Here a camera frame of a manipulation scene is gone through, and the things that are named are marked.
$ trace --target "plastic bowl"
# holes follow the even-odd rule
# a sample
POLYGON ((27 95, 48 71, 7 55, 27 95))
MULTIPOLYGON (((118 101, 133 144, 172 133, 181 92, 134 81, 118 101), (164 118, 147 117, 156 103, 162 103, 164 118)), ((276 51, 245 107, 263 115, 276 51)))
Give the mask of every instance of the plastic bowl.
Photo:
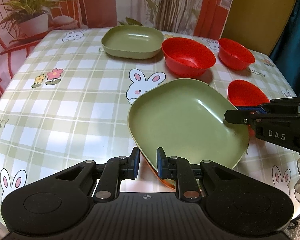
POLYGON ((234 80, 229 84, 228 99, 234 106, 257 106, 270 102, 257 86, 245 80, 234 80))
POLYGON ((244 70, 256 61, 247 48, 226 38, 219 40, 219 57, 232 70, 244 70))
POLYGON ((216 63, 214 54, 203 44, 187 38, 169 38, 162 43, 168 68, 183 78, 201 76, 216 63))

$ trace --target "white flower pot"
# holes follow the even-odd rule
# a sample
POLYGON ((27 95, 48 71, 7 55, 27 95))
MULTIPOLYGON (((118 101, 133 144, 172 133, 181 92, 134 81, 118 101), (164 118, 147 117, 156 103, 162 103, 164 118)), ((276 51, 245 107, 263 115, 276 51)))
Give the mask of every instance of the white flower pot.
POLYGON ((18 24, 18 26, 27 37, 44 33, 48 31, 48 15, 44 13, 36 18, 18 24))

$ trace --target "green tray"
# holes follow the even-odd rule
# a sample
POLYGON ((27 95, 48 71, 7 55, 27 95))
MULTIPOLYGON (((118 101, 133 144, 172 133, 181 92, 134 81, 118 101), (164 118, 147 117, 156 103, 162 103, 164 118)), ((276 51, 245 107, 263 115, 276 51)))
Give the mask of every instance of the green tray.
POLYGON ((161 50, 163 34, 157 29, 120 25, 110 29, 101 39, 106 53, 115 57, 147 59, 161 50))
POLYGON ((233 169, 248 148, 249 132, 247 125, 224 120, 229 109, 236 108, 206 83, 181 78, 137 98, 128 127, 155 171, 158 147, 190 163, 207 159, 233 169))

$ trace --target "silver rivet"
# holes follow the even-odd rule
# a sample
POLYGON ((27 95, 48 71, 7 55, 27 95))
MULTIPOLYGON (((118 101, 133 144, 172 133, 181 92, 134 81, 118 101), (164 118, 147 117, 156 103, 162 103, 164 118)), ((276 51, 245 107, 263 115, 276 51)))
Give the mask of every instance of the silver rivet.
POLYGON ((96 193, 96 197, 99 199, 107 199, 111 197, 111 193, 106 190, 101 190, 96 193))
POLYGON ((200 194, 198 192, 194 191, 194 190, 186 191, 183 195, 186 198, 190 198, 190 199, 198 198, 200 196, 200 194))

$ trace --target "tablecloth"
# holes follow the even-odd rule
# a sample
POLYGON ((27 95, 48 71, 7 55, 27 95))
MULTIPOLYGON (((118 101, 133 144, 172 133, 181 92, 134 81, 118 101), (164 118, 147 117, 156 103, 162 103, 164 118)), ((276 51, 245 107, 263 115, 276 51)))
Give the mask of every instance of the tablecloth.
MULTIPOLYGON (((148 60, 114 58, 101 46, 108 28, 53 31, 29 55, 0 100, 0 205, 16 188, 57 171, 93 159, 128 156, 135 146, 127 114, 141 91, 175 78, 160 52, 148 60)), ((232 80, 247 80, 272 98, 296 96, 269 57, 252 51, 256 62, 233 72, 218 59, 218 43, 177 33, 201 42, 216 56, 216 64, 200 77, 224 97, 232 80)), ((294 185, 299 154, 250 138, 249 148, 234 168, 275 186, 290 196, 294 216, 300 214, 294 185)), ((144 160, 136 181, 123 181, 122 191, 170 191, 151 174, 144 160)))

